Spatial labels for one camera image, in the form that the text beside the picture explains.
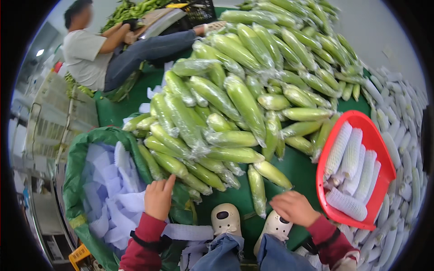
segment red sleeve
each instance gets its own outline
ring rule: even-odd
[[[143,213],[136,236],[145,242],[157,242],[166,227],[166,222]],[[125,271],[159,271],[161,259],[157,252],[144,249],[133,238],[128,241],[128,247],[121,258],[119,269]]]
[[[314,244],[318,245],[327,241],[335,232],[336,227],[322,215],[307,230],[312,235]],[[328,264],[330,269],[332,269],[336,262],[344,258],[350,251],[358,251],[358,249],[354,248],[341,232],[331,245],[319,251],[319,259],[323,264]]]

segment black crate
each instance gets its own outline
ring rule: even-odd
[[[188,3],[181,10],[187,13],[193,26],[211,23],[217,19],[212,0],[175,0],[172,3]]]

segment jeans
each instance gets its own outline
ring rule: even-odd
[[[187,49],[195,39],[196,33],[191,29],[136,41],[124,52],[122,52],[123,45],[116,48],[108,63],[104,92],[120,87],[144,60],[166,57]]]
[[[221,234],[191,271],[240,271],[243,247],[241,236]],[[261,271],[316,271],[304,257],[288,251],[283,242],[267,233],[262,237],[257,260]]]

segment floor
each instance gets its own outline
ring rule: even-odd
[[[216,8],[217,17],[223,12],[225,8]],[[186,51],[181,57],[189,57],[191,51]],[[119,103],[112,103],[108,99],[100,99],[100,94],[95,95],[97,103],[97,111],[99,115],[100,126],[122,126],[122,119],[128,117],[130,114],[138,111],[141,103],[149,102],[146,95],[148,87],[154,88],[156,85],[161,84],[163,69],[154,69],[152,67],[146,68],[142,73],[138,82],[123,101]],[[338,107],[339,111],[359,110],[368,116],[370,115],[370,108],[364,97],[360,97],[359,102],[353,98],[349,101],[340,100]],[[316,164],[312,164],[309,157],[305,154],[286,146],[285,158],[283,161],[278,161],[276,157],[273,158],[271,163],[281,170],[295,186],[295,190],[305,195],[314,209],[321,211],[318,198],[316,195],[315,174]],[[247,169],[247,165],[243,164],[242,168]],[[210,225],[211,210],[218,204],[230,202],[234,204],[241,215],[241,231],[245,238],[244,257],[247,260],[255,259],[253,255],[253,247],[258,239],[265,221],[254,215],[252,205],[252,196],[247,180],[246,174],[238,178],[241,183],[241,188],[235,190],[228,189],[222,193],[214,191],[210,196],[203,196],[203,202],[196,207],[198,214],[198,222],[200,225]],[[283,189],[272,184],[270,181],[265,180],[266,196],[268,200],[279,193]],[[294,226],[289,233],[289,240],[287,241],[287,248],[294,250],[309,236],[308,232],[300,226]]]

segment red basket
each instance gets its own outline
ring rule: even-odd
[[[366,150],[375,150],[377,152],[377,161],[381,163],[377,183],[375,184],[374,191],[372,192],[368,204],[366,204],[368,215],[366,216],[366,219],[361,222],[352,219],[348,215],[328,205],[324,193],[324,187],[322,185],[327,158],[329,157],[330,150],[335,142],[339,130],[345,121],[348,121],[353,128],[360,128],[363,131],[362,144],[366,147]],[[389,183],[395,178],[396,170],[387,147],[371,119],[362,112],[356,110],[350,110],[342,114],[330,132],[329,138],[322,150],[321,157],[319,158],[318,168],[316,170],[316,193],[318,195],[319,203],[326,215],[331,220],[338,223],[373,231],[375,229],[374,220],[384,200]]]

